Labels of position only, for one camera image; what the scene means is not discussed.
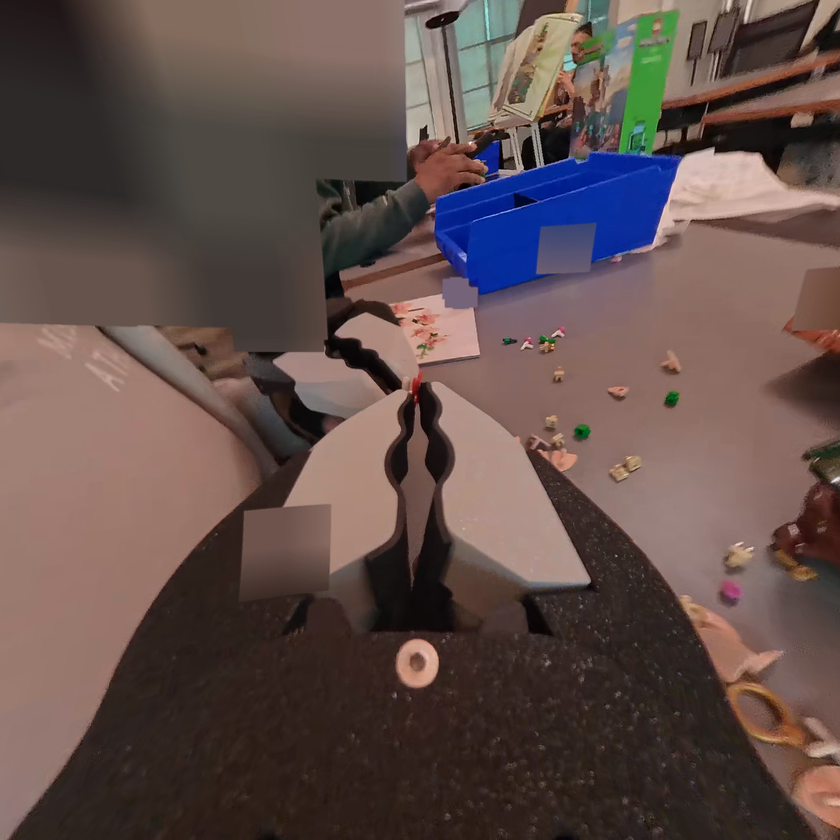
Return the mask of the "black floor lamp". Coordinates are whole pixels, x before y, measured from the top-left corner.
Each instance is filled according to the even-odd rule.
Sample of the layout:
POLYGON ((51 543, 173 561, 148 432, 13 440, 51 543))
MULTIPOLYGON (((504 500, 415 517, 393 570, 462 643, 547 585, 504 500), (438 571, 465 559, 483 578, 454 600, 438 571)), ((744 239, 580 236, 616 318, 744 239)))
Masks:
POLYGON ((460 89, 459 59, 455 24, 465 2, 438 2, 424 23, 425 32, 435 49, 438 85, 442 92, 444 124, 447 135, 460 143, 469 139, 460 89))

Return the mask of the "long wooden table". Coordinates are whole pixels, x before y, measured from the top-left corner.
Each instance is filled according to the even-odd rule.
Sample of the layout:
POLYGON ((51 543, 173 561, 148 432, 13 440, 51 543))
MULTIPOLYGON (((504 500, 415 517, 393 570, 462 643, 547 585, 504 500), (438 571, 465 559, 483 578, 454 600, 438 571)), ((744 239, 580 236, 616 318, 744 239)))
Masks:
POLYGON ((698 124, 709 111, 770 95, 787 87, 818 79, 838 69, 839 50, 815 52, 804 58, 749 73, 708 81, 680 94, 667 93, 657 131, 686 130, 698 124))

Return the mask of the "person's pale shirt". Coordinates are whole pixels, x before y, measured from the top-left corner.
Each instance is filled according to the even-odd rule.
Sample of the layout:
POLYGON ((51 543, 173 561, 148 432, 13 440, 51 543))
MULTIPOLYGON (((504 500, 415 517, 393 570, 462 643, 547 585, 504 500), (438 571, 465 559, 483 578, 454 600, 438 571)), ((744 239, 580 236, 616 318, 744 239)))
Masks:
POLYGON ((278 828, 246 684, 300 597, 239 602, 269 456, 93 327, 2 324, 2 838, 278 828))

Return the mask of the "green toy set box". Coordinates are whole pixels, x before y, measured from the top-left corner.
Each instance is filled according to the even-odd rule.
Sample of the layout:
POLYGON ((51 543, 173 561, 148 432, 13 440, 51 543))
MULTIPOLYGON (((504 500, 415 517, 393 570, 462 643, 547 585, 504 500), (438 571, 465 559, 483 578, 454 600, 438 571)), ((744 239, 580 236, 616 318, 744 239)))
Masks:
POLYGON ((678 22, 678 10, 638 15, 581 45, 570 158, 652 152, 678 22))

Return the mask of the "open instruction booklet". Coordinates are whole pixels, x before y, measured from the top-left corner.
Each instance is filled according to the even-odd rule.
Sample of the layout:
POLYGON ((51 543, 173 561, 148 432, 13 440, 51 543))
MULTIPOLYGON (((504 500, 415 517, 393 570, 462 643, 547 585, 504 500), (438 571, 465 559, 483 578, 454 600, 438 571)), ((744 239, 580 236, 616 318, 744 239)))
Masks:
POLYGON ((531 123, 543 116, 574 32, 582 24, 580 14, 546 14, 510 43, 490 105, 491 123, 508 117, 531 123))

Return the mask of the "blue plastic bin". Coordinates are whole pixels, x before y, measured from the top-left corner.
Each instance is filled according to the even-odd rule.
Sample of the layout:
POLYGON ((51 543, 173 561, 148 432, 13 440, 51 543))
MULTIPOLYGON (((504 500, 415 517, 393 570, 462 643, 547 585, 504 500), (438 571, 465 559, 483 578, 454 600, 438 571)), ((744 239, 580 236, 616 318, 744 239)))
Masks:
POLYGON ((651 246, 681 158, 592 152, 437 200, 437 247, 480 295, 571 271, 538 268, 541 232, 561 228, 592 263, 651 246))

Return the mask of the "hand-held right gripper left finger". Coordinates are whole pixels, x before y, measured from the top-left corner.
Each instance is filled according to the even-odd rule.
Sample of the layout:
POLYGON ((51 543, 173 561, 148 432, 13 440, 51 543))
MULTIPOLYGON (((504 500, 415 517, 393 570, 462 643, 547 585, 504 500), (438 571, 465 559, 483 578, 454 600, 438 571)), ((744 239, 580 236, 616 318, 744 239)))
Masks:
POLYGON ((336 600, 356 632, 403 621, 408 560, 406 444, 414 403, 394 392, 344 421, 308 454, 282 508, 289 581, 336 600))

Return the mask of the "scattered pale pink petal bricks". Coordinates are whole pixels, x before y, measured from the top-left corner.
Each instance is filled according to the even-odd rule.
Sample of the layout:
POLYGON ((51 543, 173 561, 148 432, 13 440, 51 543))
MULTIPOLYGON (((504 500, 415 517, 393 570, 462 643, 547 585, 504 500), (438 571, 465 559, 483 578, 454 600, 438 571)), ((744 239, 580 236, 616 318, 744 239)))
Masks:
POLYGON ((832 763, 794 756, 793 791, 767 769, 728 700, 731 683, 773 683, 776 695, 815 690, 838 732, 837 575, 793 581, 760 549, 739 573, 723 556, 735 538, 766 538, 805 488, 795 446, 813 423, 797 419, 759 378, 689 359, 676 375, 623 363, 629 396, 614 401, 613 372, 568 362, 550 383, 535 356, 518 385, 517 430, 559 416, 588 440, 571 478, 539 455, 548 484, 591 576, 581 591, 533 595, 530 615, 547 634, 493 654, 511 689, 505 731, 487 746, 507 764, 493 789, 497 834, 510 838, 815 838, 803 786, 838 776, 832 763), (680 393, 666 407, 667 392, 680 393), (615 483, 625 456, 641 468, 615 483), (740 604, 719 598, 724 579, 740 604))

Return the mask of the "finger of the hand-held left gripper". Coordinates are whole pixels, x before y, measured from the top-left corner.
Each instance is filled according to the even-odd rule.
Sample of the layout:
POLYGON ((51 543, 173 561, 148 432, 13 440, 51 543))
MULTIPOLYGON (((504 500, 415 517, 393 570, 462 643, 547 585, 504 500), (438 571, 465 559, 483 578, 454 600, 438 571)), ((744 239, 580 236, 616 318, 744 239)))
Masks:
POLYGON ((353 316, 329 337, 329 350, 349 367, 367 373, 383 391, 411 392, 420 375, 406 333, 372 313, 353 316))
POLYGON ((365 368, 326 353, 283 353, 272 364, 292 380, 300 402, 316 413, 349 419, 389 395, 365 368))

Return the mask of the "another person's forearm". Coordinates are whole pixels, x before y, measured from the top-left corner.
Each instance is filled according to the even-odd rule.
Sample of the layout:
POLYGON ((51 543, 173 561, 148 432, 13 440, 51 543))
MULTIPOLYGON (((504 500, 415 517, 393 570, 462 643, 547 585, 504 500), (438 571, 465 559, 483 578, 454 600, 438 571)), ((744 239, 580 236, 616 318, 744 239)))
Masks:
POLYGON ((355 209, 346 209, 341 182, 317 180, 322 267, 326 285, 340 272, 380 256, 423 220, 430 202, 415 181, 355 209))

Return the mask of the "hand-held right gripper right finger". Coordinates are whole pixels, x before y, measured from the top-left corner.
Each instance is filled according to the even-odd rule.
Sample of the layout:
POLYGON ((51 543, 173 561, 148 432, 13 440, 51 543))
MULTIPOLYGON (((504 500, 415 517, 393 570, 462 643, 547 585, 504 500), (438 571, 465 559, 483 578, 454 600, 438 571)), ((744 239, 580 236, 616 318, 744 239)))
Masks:
POLYGON ((447 385, 423 385, 426 436, 443 445, 436 513, 452 593, 584 589, 591 576, 524 447, 504 426, 447 385))

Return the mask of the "grey desk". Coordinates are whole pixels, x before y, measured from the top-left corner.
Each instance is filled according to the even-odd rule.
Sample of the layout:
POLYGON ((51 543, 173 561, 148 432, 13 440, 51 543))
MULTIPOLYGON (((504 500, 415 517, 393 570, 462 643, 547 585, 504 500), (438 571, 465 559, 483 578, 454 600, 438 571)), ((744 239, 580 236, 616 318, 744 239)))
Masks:
MULTIPOLYGON (((818 359, 802 341, 783 334, 782 326, 795 309, 804 273, 837 265, 833 248, 692 227, 679 242, 653 254, 489 296, 478 309, 481 360, 435 375, 514 434, 526 435, 517 430, 520 412, 511 403, 517 386, 532 378, 525 365, 531 356, 549 369, 551 384, 558 368, 564 370, 558 384, 567 382, 569 361, 600 375, 612 371, 606 393, 614 385, 629 388, 616 378, 619 359, 655 363, 656 373, 668 375, 682 373, 693 358, 713 365, 730 359, 743 371, 748 361, 759 362, 759 378, 773 397, 813 424, 794 448, 794 477, 803 478, 805 488, 794 496, 792 509, 770 525, 768 537, 735 538, 722 560, 734 543, 743 542, 778 567, 766 553, 771 533, 795 517, 812 483, 802 452, 838 433, 838 363, 818 359), (557 339, 554 352, 540 353, 539 336, 550 337, 559 327, 565 337, 557 339), (504 346, 504 337, 518 343, 504 346), (534 347, 520 351, 527 337, 534 347), (669 351, 680 373, 660 367, 669 351)), ((731 575, 746 566, 724 565, 731 575)), ((512 700, 501 665, 492 664, 491 656, 513 654, 512 639, 472 637, 469 646, 466 653, 464 638, 445 640, 442 688, 412 700, 407 690, 397 689, 395 696, 387 692, 364 704, 362 722, 379 731, 376 737, 351 731, 346 751, 353 762, 335 780, 332 813, 322 807, 322 824, 310 829, 312 838, 510 838, 497 834, 500 814, 487 788, 507 762, 495 763, 487 743, 504 733, 499 713, 503 701, 512 700)), ((786 692, 780 695, 838 734, 825 722, 815 693, 797 690, 792 700, 786 692)), ((758 744, 755 750, 778 783, 789 785, 795 752, 758 744)))

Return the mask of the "flower print instruction booklet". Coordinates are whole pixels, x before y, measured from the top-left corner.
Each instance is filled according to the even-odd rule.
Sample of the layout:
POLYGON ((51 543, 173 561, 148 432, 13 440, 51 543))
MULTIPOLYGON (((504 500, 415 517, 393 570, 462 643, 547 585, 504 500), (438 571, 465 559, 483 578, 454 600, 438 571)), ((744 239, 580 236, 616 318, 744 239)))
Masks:
POLYGON ((441 294, 395 302, 390 307, 419 366, 480 357, 473 308, 449 308, 441 294))

